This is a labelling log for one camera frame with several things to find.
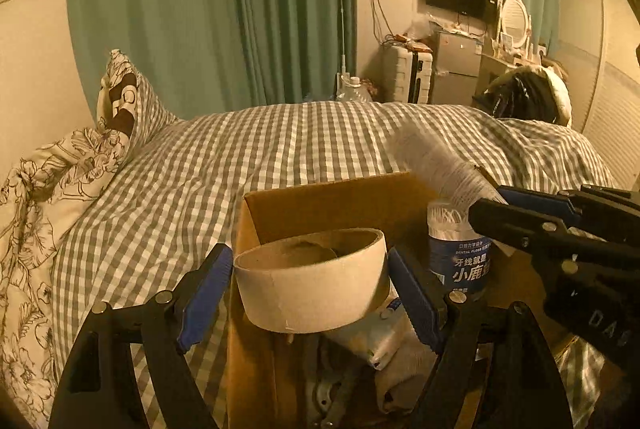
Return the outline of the white tube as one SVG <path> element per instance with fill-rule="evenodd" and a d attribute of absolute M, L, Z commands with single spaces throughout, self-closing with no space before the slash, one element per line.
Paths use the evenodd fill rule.
<path fill-rule="evenodd" d="M 413 123 L 405 123 L 394 132 L 387 140 L 387 148 L 401 166 L 464 215 L 481 199 L 506 203 L 473 163 Z"/>

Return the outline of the blue tissue pack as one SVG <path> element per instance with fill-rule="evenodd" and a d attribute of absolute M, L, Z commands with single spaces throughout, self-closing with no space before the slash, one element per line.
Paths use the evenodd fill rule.
<path fill-rule="evenodd" d="M 355 323 L 323 334 L 376 371 L 382 371 L 390 363 L 401 345 L 416 339 L 404 304 L 394 288 L 390 288 L 390 294 L 376 310 Z"/>

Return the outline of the beige tape roll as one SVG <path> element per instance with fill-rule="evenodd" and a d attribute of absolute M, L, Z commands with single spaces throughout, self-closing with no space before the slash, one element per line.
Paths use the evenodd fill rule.
<path fill-rule="evenodd" d="M 234 260 L 246 316 L 279 334 L 312 334 L 355 323 L 390 292 L 384 233 L 356 227 L 260 245 Z"/>

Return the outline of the clear floss pick jar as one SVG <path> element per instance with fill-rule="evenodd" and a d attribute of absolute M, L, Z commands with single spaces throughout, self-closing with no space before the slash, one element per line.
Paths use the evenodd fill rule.
<path fill-rule="evenodd" d="M 491 240 L 477 234 L 468 216 L 443 199 L 428 204 L 426 224 L 431 272 L 447 291 L 480 297 L 487 285 Z"/>

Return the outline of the white knit glove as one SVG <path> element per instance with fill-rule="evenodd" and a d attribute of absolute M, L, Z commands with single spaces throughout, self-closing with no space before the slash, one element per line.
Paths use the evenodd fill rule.
<path fill-rule="evenodd" d="M 411 331 L 397 352 L 374 377 L 376 403 L 383 414 L 411 412 L 430 378 L 437 354 Z"/>

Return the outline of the brown cardboard box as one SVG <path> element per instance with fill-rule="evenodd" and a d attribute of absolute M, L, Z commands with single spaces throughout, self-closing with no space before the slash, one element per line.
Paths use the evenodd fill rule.
<path fill-rule="evenodd" d="M 234 259 L 245 251 L 281 239 L 339 229 L 367 227 L 384 233 L 387 253 L 409 248 L 428 269 L 430 248 L 426 212 L 435 193 L 415 176 L 394 173 L 334 183 L 309 184 L 247 194 L 242 201 Z M 559 334 L 542 311 L 542 282 L 525 253 L 505 255 L 489 250 L 490 269 L 485 292 L 478 298 L 506 309 L 525 303 L 536 317 L 552 353 Z M 228 342 L 228 424 L 232 428 L 306 428 L 306 372 L 318 361 L 339 369 L 350 359 L 362 368 L 339 428 L 410 428 L 412 413 L 383 414 L 376 403 L 377 372 L 322 333 L 279 334 L 250 323 L 245 314 L 234 271 L 231 285 Z M 491 346 L 477 349 L 470 389 L 456 423 L 471 428 Z"/>

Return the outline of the white dressing table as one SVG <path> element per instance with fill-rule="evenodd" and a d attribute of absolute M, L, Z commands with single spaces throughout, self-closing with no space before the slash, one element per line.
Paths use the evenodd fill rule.
<path fill-rule="evenodd" d="M 513 63 L 508 63 L 500 58 L 482 54 L 480 56 L 480 71 L 478 72 L 475 94 L 483 93 L 491 82 L 507 71 L 526 65 L 529 65 L 529 61 L 526 59 L 516 58 Z"/>

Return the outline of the grey checkered bed cover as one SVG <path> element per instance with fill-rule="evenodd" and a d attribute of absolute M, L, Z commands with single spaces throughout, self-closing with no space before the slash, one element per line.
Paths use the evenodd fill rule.
<path fill-rule="evenodd" d="M 317 102 L 175 122 L 152 111 L 128 160 L 58 248 L 55 365 L 64 365 L 94 301 L 138 305 L 231 243 L 245 194 L 397 171 L 386 144 L 406 122 L 501 184 L 553 193 L 615 182 L 582 134 L 461 105 Z"/>

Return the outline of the white louvered wardrobe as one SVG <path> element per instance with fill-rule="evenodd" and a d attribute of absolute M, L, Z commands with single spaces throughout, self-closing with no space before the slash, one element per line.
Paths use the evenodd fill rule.
<path fill-rule="evenodd" d="M 560 0 L 554 58 L 568 74 L 574 129 L 627 188 L 639 178 L 638 45 L 627 0 Z"/>

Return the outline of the silver mini fridge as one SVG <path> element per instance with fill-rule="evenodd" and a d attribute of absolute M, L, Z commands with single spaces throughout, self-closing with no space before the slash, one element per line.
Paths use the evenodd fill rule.
<path fill-rule="evenodd" d="M 480 74 L 482 45 L 459 33 L 439 31 L 433 39 L 430 103 L 471 105 Z"/>

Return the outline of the white hard suitcase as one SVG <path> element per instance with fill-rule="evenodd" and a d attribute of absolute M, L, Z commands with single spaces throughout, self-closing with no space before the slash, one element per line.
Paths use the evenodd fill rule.
<path fill-rule="evenodd" d="M 389 45 L 383 52 L 383 94 L 386 102 L 427 104 L 430 99 L 433 55 Z"/>

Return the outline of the grey metal caliper tool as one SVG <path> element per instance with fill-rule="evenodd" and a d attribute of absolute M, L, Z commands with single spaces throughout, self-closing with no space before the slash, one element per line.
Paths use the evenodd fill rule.
<path fill-rule="evenodd" d="M 347 413 L 362 363 L 350 359 L 339 369 L 318 361 L 307 371 L 305 385 L 305 427 L 338 428 Z"/>

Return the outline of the white oval vanity mirror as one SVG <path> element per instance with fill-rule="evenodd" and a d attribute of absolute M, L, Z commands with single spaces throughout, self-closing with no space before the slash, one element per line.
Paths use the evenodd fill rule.
<path fill-rule="evenodd" d="M 523 0 L 504 0 L 499 31 L 512 40 L 512 48 L 525 48 L 533 31 L 532 16 Z"/>

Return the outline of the floral white duvet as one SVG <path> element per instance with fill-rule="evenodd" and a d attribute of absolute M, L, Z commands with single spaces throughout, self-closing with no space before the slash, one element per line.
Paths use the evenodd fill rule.
<path fill-rule="evenodd" d="M 1 187 L 1 382 L 30 427 L 47 427 L 56 388 L 58 246 L 101 196 L 128 148 L 124 132 L 76 130 L 15 163 Z"/>

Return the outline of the large clear water jug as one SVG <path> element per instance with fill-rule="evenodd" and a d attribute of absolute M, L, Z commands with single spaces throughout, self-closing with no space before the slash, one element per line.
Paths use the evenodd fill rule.
<path fill-rule="evenodd" d="M 338 80 L 336 100 L 337 102 L 368 103 L 371 102 L 372 96 L 359 77 L 342 74 Z"/>

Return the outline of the checkered pillow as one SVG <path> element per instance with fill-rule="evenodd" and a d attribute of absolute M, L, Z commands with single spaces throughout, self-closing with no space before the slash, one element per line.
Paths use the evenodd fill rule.
<path fill-rule="evenodd" d="M 124 134 L 136 150 L 178 121 L 129 57 L 118 48 L 111 50 L 96 102 L 98 126 Z"/>

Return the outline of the large green curtain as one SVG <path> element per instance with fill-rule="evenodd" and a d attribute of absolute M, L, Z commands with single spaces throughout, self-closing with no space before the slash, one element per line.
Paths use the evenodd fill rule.
<path fill-rule="evenodd" d="M 181 118 L 326 100 L 356 64 L 355 0 L 67 0 L 67 11 L 90 105 L 113 50 Z"/>

